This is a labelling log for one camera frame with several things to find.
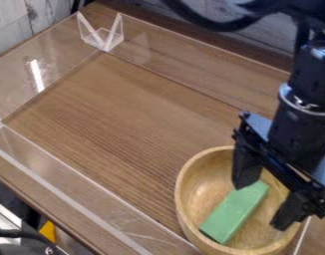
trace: wooden bowl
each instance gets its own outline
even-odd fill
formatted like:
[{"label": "wooden bowl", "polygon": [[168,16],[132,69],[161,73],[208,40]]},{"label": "wooden bowl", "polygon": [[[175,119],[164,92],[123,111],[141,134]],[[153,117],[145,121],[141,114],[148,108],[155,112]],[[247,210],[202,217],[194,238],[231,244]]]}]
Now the wooden bowl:
[{"label": "wooden bowl", "polygon": [[260,179],[268,185],[267,197],[227,245],[212,242],[198,231],[200,223],[232,190],[231,153],[231,146],[207,149],[186,163],[180,170],[173,199],[182,231],[204,254],[278,254],[294,238],[299,223],[293,224],[284,232],[274,230],[268,225],[286,198],[287,189],[266,170]]}]

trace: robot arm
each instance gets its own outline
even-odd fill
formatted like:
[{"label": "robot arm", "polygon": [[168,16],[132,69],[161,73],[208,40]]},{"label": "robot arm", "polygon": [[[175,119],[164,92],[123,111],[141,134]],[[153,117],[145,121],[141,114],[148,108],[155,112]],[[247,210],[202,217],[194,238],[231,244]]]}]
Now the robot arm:
[{"label": "robot arm", "polygon": [[270,222],[274,228],[284,230],[313,214],[325,217],[325,0],[254,0],[238,5],[244,16],[224,23],[199,16],[180,1],[163,1],[186,20],[214,31],[244,28],[275,12],[295,20],[290,80],[279,89],[272,121],[240,114],[231,180],[235,188],[244,187],[264,167],[289,188]]}]

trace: plastic corner bracket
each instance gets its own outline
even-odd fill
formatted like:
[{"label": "plastic corner bracket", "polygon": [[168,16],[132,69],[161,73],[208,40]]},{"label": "plastic corner bracket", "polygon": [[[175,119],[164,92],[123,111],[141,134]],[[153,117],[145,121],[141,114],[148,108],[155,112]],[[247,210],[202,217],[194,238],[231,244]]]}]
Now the plastic corner bracket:
[{"label": "plastic corner bracket", "polygon": [[77,13],[79,29],[83,41],[104,52],[109,52],[124,41],[123,16],[117,13],[111,30],[95,30],[84,15]]}]

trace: bowl rim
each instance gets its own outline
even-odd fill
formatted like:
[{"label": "bowl rim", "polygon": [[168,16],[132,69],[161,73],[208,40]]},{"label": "bowl rim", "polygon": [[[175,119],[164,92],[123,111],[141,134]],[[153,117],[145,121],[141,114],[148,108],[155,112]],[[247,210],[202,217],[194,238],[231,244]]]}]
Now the bowl rim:
[{"label": "bowl rim", "polygon": [[291,228],[286,230],[284,235],[276,240],[276,242],[272,242],[270,245],[255,248],[255,249],[236,249],[227,247],[222,244],[218,244],[216,242],[211,241],[208,238],[206,238],[198,231],[198,229],[191,224],[187,216],[183,213],[183,207],[180,203],[180,183],[183,181],[184,174],[188,171],[190,166],[207,154],[222,151],[222,150],[232,150],[232,145],[227,146],[218,146],[208,148],[203,151],[200,151],[183,165],[180,172],[178,174],[176,183],[175,183],[175,189],[173,189],[173,203],[175,203],[175,210],[178,218],[182,220],[187,230],[191,232],[191,234],[206,244],[206,246],[211,247],[212,249],[226,252],[227,254],[235,254],[235,255],[246,255],[246,252],[248,254],[254,255],[262,255],[268,254],[271,252],[276,252],[279,248],[286,247],[286,245],[290,243],[291,239],[294,238],[298,229],[301,227],[301,223],[295,223]]}]

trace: green block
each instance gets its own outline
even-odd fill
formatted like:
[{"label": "green block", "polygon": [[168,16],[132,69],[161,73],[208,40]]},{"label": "green block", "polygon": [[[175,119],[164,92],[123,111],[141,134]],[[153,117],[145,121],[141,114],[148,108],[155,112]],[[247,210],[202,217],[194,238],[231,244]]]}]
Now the green block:
[{"label": "green block", "polygon": [[266,197],[268,186],[258,180],[230,191],[222,203],[199,226],[199,232],[214,242],[226,244]]}]

